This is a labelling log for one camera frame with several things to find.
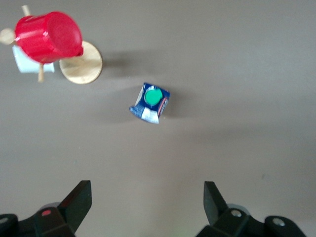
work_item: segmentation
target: green cap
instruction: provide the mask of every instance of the green cap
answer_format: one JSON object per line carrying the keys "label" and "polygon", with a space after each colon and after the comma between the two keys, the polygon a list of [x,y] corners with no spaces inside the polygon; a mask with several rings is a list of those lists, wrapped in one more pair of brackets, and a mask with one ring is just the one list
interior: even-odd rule
{"label": "green cap", "polygon": [[163,98],[162,92],[160,89],[148,90],[145,93],[145,102],[151,106],[154,106],[159,103]]}

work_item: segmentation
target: gray table surface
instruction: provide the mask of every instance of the gray table surface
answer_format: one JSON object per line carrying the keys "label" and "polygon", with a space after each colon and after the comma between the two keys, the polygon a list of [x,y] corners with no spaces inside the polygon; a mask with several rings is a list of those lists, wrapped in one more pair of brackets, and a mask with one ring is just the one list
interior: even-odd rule
{"label": "gray table surface", "polygon": [[[78,237],[194,237],[203,183],[263,221],[316,233],[316,1],[29,0],[0,29],[60,10],[101,52],[88,85],[56,63],[37,83],[0,45],[0,213],[29,217],[92,182]],[[169,89],[160,124],[128,110],[143,82]]]}

